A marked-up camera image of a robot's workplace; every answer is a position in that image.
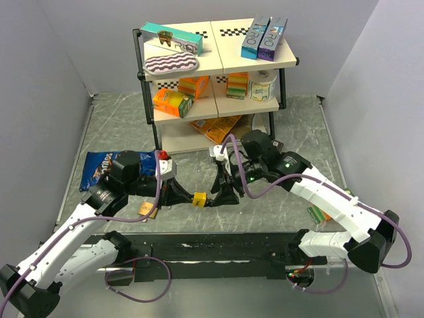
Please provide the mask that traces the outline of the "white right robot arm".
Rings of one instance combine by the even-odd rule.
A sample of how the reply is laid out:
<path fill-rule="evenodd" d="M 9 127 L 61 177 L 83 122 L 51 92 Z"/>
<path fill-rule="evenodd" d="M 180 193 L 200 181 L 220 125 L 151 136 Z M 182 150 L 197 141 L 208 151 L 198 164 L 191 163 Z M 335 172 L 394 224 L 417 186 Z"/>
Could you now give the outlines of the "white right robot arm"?
<path fill-rule="evenodd" d="M 289 249 L 290 258 L 304 264 L 318 256 L 344 258 L 357 268 L 375 274 L 383 265 L 397 235 L 399 216 L 381 212 L 329 181 L 315 166 L 296 152 L 281 150 L 277 140 L 260 130 L 241 139 L 245 160 L 231 163 L 227 149 L 210 146 L 218 167 L 212 206 L 236 205 L 247 193 L 246 186 L 259 179 L 282 187 L 323 210 L 343 227 L 342 232 L 300 230 Z"/>

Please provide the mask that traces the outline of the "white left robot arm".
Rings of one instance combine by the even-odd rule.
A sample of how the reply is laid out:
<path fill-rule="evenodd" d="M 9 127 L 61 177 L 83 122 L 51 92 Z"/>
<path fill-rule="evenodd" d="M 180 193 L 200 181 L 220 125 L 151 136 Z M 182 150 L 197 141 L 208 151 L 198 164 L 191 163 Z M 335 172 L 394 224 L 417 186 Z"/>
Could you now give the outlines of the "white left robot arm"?
<path fill-rule="evenodd" d="M 68 220 L 35 252 L 17 266 L 1 269 L 1 291 L 5 303 L 25 317 L 47 317 L 60 298 L 92 272 L 108 265 L 131 263 L 131 241 L 117 231 L 106 233 L 97 244 L 78 252 L 80 246 L 129 202 L 129 196 L 162 197 L 175 183 L 176 163 L 163 150 L 154 152 L 156 171 L 143 174 L 138 152 L 123 151 L 82 197 Z"/>

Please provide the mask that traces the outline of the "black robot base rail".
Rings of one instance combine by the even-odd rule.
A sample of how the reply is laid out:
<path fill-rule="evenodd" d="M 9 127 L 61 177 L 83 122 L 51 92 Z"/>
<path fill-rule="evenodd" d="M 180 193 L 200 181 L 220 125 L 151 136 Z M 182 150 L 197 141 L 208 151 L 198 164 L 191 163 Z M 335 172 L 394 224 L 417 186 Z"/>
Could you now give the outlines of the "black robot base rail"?
<path fill-rule="evenodd" d="M 308 257 L 296 233 L 142 233 L 127 234 L 136 282 L 173 279 L 265 277 L 284 280 L 296 266 L 325 265 Z"/>

